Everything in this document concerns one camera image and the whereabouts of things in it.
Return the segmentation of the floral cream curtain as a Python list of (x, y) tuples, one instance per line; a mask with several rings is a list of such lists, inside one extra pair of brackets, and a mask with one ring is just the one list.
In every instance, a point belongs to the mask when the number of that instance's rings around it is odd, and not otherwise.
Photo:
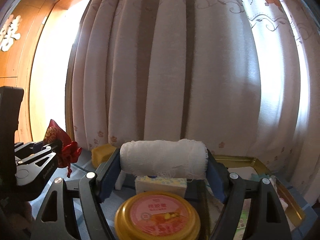
[(319, 198), (319, 24), (303, 0), (91, 0), (74, 53), (81, 147), (197, 140)]

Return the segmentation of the green white packet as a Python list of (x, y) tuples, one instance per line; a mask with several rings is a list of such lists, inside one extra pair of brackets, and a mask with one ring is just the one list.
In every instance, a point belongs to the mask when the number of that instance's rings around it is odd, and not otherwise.
[(243, 234), (247, 225), (248, 214), (249, 214), (248, 211), (242, 210), (240, 219), (238, 222), (237, 230), (236, 230), (237, 237), (243, 237)]

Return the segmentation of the white gauze roll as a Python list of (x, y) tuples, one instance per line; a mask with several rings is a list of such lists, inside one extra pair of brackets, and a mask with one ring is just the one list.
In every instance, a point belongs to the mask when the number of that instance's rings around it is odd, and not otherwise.
[(135, 176), (160, 176), (203, 180), (208, 150), (195, 140), (131, 141), (120, 148), (121, 169)]

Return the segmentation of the gold metal tray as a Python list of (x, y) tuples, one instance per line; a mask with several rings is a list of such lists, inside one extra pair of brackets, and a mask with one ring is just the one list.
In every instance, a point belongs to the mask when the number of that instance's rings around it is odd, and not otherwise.
[[(255, 157), (214, 155), (214, 158), (218, 163), (222, 163), (227, 168), (251, 167), (255, 170), (257, 175), (272, 175), (272, 172)], [(294, 188), (289, 185), (285, 179), (280, 178), (278, 175), (274, 176), (276, 177), (277, 193), (288, 205), (285, 214), (293, 236), (292, 239), (294, 239), (295, 231), (299, 229), (306, 218), (306, 214), (303, 210), (304, 204), (298, 201), (298, 198), (300, 197), (299, 193), (294, 193)]]

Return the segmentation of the teal cloth piece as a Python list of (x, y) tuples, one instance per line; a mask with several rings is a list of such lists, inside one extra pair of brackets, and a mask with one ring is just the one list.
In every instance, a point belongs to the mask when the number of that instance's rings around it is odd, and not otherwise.
[(260, 181), (263, 178), (269, 179), (270, 176), (268, 174), (264, 174), (264, 173), (262, 173), (262, 174), (253, 174), (252, 173), (251, 177), (250, 177), (250, 180), (252, 180), (252, 181)]

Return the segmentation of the round yellow lidded tin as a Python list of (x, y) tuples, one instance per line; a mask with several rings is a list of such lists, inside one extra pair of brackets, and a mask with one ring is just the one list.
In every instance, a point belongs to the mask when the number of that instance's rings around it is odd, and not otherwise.
[(116, 212), (114, 228), (119, 239), (199, 239), (201, 222), (184, 198), (151, 191), (123, 202)]

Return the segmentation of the yellow sponge block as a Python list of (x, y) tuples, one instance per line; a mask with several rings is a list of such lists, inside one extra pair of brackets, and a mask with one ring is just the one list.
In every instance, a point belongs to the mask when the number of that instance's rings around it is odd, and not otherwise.
[(92, 153), (92, 165), (95, 168), (106, 161), (111, 157), (111, 155), (116, 150), (116, 147), (112, 146), (111, 144), (104, 144), (98, 146), (91, 150)]

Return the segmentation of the orange wooden cabinet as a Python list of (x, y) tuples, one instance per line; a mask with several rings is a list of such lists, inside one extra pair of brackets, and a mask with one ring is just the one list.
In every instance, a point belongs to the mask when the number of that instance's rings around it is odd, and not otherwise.
[(24, 89), (18, 130), (15, 132), (16, 142), (33, 140), (29, 114), (31, 70), (44, 25), (43, 20), (49, 15), (53, 5), (54, 0), (21, 0), (12, 12), (14, 16), (21, 16), (18, 26), (21, 38), (15, 41), (8, 51), (1, 51), (1, 85)]

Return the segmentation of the tissue pack with blue pattern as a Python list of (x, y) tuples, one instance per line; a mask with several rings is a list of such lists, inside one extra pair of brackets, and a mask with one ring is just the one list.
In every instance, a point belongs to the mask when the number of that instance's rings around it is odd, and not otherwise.
[(187, 190), (187, 180), (185, 178), (136, 177), (135, 189), (136, 194), (149, 191), (165, 191), (184, 198)]

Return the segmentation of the red gold embroidered pouch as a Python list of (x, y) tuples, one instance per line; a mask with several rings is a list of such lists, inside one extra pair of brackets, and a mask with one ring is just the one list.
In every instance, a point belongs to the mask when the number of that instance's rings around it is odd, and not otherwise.
[(51, 119), (44, 135), (43, 145), (56, 145), (58, 168), (67, 168), (67, 178), (70, 178), (71, 164), (76, 163), (82, 152), (76, 141), (72, 141), (70, 136)]

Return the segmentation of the white double happiness decal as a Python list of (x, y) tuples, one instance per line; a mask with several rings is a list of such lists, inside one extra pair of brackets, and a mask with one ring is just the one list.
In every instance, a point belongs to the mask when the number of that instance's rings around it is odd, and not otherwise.
[(21, 38), (21, 34), (18, 33), (18, 27), (20, 25), (22, 18), (20, 15), (14, 17), (13, 14), (9, 16), (6, 20), (5, 24), (1, 29), (1, 51), (8, 51), (11, 46), (14, 44), (15, 40), (19, 40)]

